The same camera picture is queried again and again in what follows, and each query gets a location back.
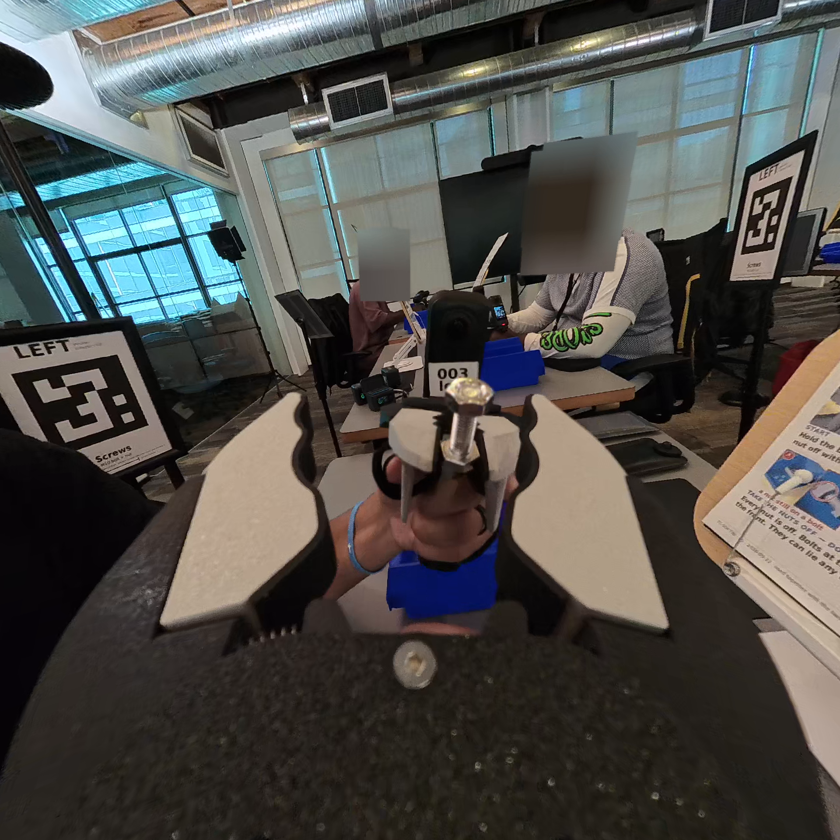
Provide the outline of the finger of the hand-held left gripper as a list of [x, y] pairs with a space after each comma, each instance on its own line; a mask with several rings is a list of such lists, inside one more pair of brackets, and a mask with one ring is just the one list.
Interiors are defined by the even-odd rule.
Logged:
[[402, 408], [388, 427], [388, 445], [401, 463], [400, 518], [407, 523], [416, 494], [432, 494], [443, 474], [442, 408]]
[[489, 530], [498, 529], [501, 507], [510, 477], [515, 473], [520, 453], [519, 427], [506, 416], [483, 416], [480, 431], [484, 446], [486, 478], [484, 498]]

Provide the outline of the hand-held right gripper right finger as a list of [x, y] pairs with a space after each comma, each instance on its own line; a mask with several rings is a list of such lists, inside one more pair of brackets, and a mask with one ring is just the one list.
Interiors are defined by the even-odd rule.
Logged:
[[573, 637], [590, 619], [668, 631], [624, 469], [542, 395], [526, 399], [520, 443], [499, 530], [499, 598], [519, 604], [537, 636]]

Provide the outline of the silver hex bolt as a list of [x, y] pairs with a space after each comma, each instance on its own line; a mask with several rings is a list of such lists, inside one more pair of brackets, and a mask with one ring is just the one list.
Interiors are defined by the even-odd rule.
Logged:
[[459, 377], [447, 385], [444, 402], [451, 414], [449, 437], [454, 447], [475, 442], [479, 418], [484, 416], [494, 392], [475, 377]]

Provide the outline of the black zip pouch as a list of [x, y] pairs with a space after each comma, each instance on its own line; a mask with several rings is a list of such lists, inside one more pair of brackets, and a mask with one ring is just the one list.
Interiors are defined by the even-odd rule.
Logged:
[[628, 476], [660, 475], [688, 466], [688, 458], [675, 444], [641, 437], [605, 447]]

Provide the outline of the large black screen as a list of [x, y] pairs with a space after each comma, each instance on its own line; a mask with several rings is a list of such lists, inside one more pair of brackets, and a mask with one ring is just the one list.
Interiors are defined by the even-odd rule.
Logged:
[[446, 178], [438, 190], [454, 287], [476, 278], [515, 276], [521, 265], [524, 196], [540, 146], [495, 155], [480, 170]]

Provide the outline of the blue wristband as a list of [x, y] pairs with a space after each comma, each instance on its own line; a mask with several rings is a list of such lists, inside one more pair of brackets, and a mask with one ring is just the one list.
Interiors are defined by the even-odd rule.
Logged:
[[376, 574], [376, 572], [372, 570], [366, 569], [361, 562], [359, 561], [358, 554], [355, 550], [355, 534], [356, 534], [356, 519], [358, 513], [362, 507], [364, 502], [360, 500], [357, 502], [350, 511], [349, 522], [348, 522], [348, 529], [346, 535], [346, 545], [349, 555], [350, 564], [355, 572], [358, 572], [363, 575], [363, 577], [372, 576]]

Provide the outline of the black music stand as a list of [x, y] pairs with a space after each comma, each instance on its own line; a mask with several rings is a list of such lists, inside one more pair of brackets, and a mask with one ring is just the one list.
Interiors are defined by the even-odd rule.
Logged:
[[333, 333], [329, 330], [328, 326], [323, 322], [316, 310], [313, 309], [310, 301], [303, 296], [300, 290], [282, 292], [275, 295], [275, 299], [297, 324], [299, 330], [301, 331], [313, 371], [314, 386], [327, 421], [333, 448], [336, 456], [341, 458], [343, 453], [333, 423], [331, 410], [329, 408], [327, 383], [318, 345], [318, 342], [333, 340]]

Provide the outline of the wooden display board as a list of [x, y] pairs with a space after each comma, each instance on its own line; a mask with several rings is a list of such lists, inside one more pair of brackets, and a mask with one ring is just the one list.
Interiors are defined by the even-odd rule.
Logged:
[[838, 370], [839, 334], [819, 343], [780, 393], [763, 411], [730, 456], [701, 492], [695, 507], [695, 531], [701, 548], [724, 574], [755, 601], [783, 629], [806, 647], [835, 675], [839, 671], [839, 629], [832, 632], [763, 573], [747, 565], [734, 550], [707, 530], [702, 519], [711, 507], [754, 465], [755, 461], [792, 420], [802, 400], [808, 399]]

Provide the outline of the black jacket yellow stripe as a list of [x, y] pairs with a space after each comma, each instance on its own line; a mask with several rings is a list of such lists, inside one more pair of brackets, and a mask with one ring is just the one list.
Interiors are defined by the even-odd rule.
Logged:
[[669, 368], [676, 404], [673, 414], [693, 407], [697, 385], [711, 372], [717, 356], [713, 298], [721, 258], [728, 253], [727, 233], [728, 220], [723, 217], [699, 234], [655, 244], [665, 267], [674, 352], [682, 359]]

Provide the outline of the black light panel tripod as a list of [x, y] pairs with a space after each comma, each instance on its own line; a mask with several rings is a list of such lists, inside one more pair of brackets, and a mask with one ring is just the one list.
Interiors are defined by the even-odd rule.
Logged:
[[[210, 224], [210, 229], [206, 232], [206, 235], [216, 255], [220, 259], [224, 259], [228, 263], [232, 264], [234, 268], [236, 268], [238, 279], [242, 283], [244, 283], [245, 281], [242, 276], [241, 269], [239, 268], [239, 263], [245, 257], [245, 252], [247, 248], [243, 239], [239, 235], [236, 227], [228, 226], [225, 220], [213, 222]], [[306, 390], [298, 383], [291, 381], [291, 379], [288, 376], [279, 373], [277, 366], [271, 358], [270, 351], [268, 349], [268, 345], [264, 338], [262, 329], [259, 326], [259, 322], [253, 304], [248, 296], [245, 297], [245, 300], [248, 304], [251, 320], [254, 323], [254, 328], [257, 332], [259, 343], [261, 345], [262, 350], [264, 351], [266, 362], [268, 363], [269, 367], [268, 381], [259, 399], [259, 403], [261, 404], [264, 402], [267, 394], [271, 389], [274, 389], [276, 391], [278, 399], [282, 399], [283, 394], [280, 392], [281, 382], [291, 385], [292, 388], [297, 389], [301, 392], [305, 392]]]

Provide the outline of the white framed ceiling vent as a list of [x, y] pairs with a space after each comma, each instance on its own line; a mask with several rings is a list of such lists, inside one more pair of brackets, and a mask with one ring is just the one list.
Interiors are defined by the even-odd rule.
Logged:
[[707, 1], [703, 40], [777, 24], [781, 7], [782, 1]]
[[390, 80], [384, 72], [326, 87], [322, 100], [331, 130], [394, 115]]

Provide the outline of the red plastic crate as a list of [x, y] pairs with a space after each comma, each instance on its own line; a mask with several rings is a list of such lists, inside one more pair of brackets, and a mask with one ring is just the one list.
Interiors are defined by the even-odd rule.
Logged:
[[778, 363], [778, 368], [773, 378], [772, 393], [777, 396], [792, 375], [800, 368], [805, 359], [813, 352], [820, 343], [818, 340], [808, 339], [794, 343], [788, 350], [785, 350]]

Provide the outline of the white board stand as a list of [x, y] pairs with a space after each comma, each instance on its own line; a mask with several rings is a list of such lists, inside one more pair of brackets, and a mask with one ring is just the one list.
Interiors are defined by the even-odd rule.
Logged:
[[761, 633], [759, 638], [780, 673], [808, 747], [838, 783], [838, 677], [785, 631]]

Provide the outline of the black floor lamp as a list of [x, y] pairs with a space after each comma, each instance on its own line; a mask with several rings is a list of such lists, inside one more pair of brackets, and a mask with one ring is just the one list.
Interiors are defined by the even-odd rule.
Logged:
[[[1, 44], [1, 107], [4, 111], [37, 107], [54, 93], [54, 85], [46, 68], [34, 58], [10, 45]], [[85, 286], [67, 247], [54, 226], [46, 205], [31, 181], [23, 162], [4, 126], [1, 127], [1, 157], [18, 193], [35, 220], [40, 235], [72, 291], [80, 311], [89, 321], [100, 320], [94, 300]]]

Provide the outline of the silver ventilation duct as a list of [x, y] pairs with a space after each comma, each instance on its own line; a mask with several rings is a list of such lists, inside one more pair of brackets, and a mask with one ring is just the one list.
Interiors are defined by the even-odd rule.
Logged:
[[79, 50], [100, 104], [124, 117], [277, 79], [283, 106], [374, 74], [391, 84], [706, 4], [246, 2], [234, 19], [208, 14]]
[[485, 101], [545, 81], [596, 79], [683, 56], [703, 57], [838, 23], [838, 2], [782, 2], [777, 24], [703, 40], [706, 10], [696, 7], [647, 18], [393, 82], [393, 117]]
[[83, 30], [98, 43], [220, 13], [234, 19], [232, 2], [220, 1], [2, 1], [2, 39], [34, 43]]

